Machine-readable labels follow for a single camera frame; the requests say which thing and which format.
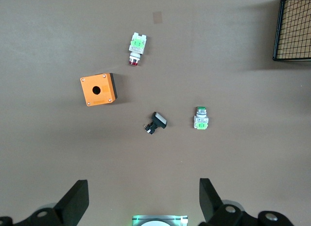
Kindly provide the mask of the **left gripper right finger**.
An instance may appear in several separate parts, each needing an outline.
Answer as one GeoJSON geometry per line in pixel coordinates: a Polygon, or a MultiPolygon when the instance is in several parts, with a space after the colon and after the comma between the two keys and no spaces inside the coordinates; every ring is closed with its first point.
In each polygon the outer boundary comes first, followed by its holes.
{"type": "Polygon", "coordinates": [[[198,226],[294,226],[276,211],[261,211],[255,218],[232,203],[225,204],[208,178],[200,178],[199,203],[205,221],[198,226]]]}

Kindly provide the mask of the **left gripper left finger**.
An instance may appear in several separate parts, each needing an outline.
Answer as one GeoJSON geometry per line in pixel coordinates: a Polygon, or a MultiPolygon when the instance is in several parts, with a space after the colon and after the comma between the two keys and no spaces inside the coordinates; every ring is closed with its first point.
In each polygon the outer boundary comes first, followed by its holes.
{"type": "Polygon", "coordinates": [[[88,206],[88,181],[78,180],[54,207],[39,209],[18,223],[2,216],[0,226],[77,226],[88,206]]]}

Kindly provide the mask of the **red push button switch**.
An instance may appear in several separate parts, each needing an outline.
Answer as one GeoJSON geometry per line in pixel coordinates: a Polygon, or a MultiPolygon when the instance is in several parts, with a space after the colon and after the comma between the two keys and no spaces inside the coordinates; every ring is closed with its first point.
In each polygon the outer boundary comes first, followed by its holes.
{"type": "Polygon", "coordinates": [[[141,56],[144,54],[144,49],[147,42],[146,35],[140,35],[134,32],[129,45],[129,64],[132,66],[137,66],[140,61],[141,56]]]}

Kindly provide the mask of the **black rectangular white-faced button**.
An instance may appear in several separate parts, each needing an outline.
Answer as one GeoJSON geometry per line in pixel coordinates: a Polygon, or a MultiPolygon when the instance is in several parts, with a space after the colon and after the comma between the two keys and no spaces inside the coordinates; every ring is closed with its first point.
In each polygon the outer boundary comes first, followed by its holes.
{"type": "Polygon", "coordinates": [[[153,134],[158,128],[166,128],[167,120],[160,115],[158,112],[154,112],[151,115],[151,122],[149,124],[144,125],[144,129],[148,134],[153,134]]]}

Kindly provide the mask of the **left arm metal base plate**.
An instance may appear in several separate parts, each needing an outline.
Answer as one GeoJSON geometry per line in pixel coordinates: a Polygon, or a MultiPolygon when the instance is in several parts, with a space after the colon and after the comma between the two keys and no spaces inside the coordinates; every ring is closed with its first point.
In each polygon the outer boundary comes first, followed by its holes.
{"type": "Polygon", "coordinates": [[[187,215],[135,215],[132,226],[188,226],[187,215]]]}

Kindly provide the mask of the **green push button switch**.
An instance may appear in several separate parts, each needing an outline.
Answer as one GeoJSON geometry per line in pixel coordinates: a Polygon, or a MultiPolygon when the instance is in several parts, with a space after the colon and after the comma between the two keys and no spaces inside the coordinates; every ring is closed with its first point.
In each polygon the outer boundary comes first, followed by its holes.
{"type": "Polygon", "coordinates": [[[208,122],[209,118],[207,116],[207,108],[204,106],[198,106],[194,116],[193,127],[197,130],[206,130],[208,128],[208,122]]]}

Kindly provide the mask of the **orange button enclosure box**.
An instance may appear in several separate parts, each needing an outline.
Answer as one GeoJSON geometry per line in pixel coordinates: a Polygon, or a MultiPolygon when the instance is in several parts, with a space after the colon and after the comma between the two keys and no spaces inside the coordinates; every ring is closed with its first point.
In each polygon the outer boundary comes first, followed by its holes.
{"type": "Polygon", "coordinates": [[[117,99],[113,73],[101,73],[80,78],[86,105],[111,104],[117,99]]]}

